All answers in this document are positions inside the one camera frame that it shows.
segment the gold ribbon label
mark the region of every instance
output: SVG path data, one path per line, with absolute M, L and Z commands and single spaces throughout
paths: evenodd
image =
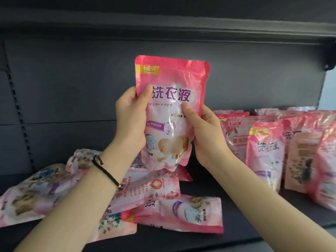
M 267 128 L 257 128 L 257 127 L 252 127 L 250 129 L 250 136 L 251 135 L 268 135 L 269 134 L 269 131 Z
M 136 64 L 135 73 L 136 74 L 160 75 L 159 68 L 160 66 Z

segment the person's right hand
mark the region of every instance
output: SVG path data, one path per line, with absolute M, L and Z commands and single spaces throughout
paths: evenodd
M 216 165 L 225 154 L 230 154 L 218 117 L 205 105 L 199 117 L 187 103 L 182 104 L 183 114 L 195 128 L 197 160 L 205 168 Z

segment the black braided bracelet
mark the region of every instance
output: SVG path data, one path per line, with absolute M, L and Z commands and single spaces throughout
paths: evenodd
M 107 170 L 105 170 L 101 165 L 99 165 L 99 164 L 97 163 L 97 161 L 95 160 L 96 157 L 98 158 L 98 160 L 99 160 L 99 162 L 100 162 L 101 165 L 104 164 L 103 161 L 100 159 L 100 157 L 99 157 L 98 155 L 95 155 L 95 156 L 93 157 L 93 160 L 92 160 L 93 164 L 94 164 L 99 170 L 101 170 L 103 173 L 105 173 L 106 176 L 109 177 L 110 180 L 112 180 L 113 183 L 115 183 L 115 185 L 117 186 L 117 189 L 118 189 L 118 190 L 123 190 L 124 185 L 123 185 L 123 184 L 119 184 L 119 183 L 115 180 L 115 178 L 113 178 L 112 175 L 111 175 Z

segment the finger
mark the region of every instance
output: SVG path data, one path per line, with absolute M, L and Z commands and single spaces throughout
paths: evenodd
M 136 87 L 130 87 L 127 89 L 122 96 L 115 102 L 116 106 L 127 106 L 132 103 L 134 99 L 137 98 L 137 88 Z
M 203 104 L 201 118 L 208 123 L 213 123 L 217 121 L 217 116 L 210 110 L 206 105 Z
M 136 105 L 141 109 L 146 109 L 149 100 L 152 98 L 153 86 L 147 85 L 142 94 L 138 97 Z
M 191 109 L 191 107 L 187 103 L 182 104 L 182 111 L 183 114 L 186 116 L 186 118 L 189 120 L 189 122 L 194 127 L 200 127 L 204 124 L 204 120 L 201 119 L 195 111 Z

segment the upper shelf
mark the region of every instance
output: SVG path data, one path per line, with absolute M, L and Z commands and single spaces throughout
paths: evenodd
M 318 44 L 334 40 L 336 24 L 2 7 L 0 33 Z

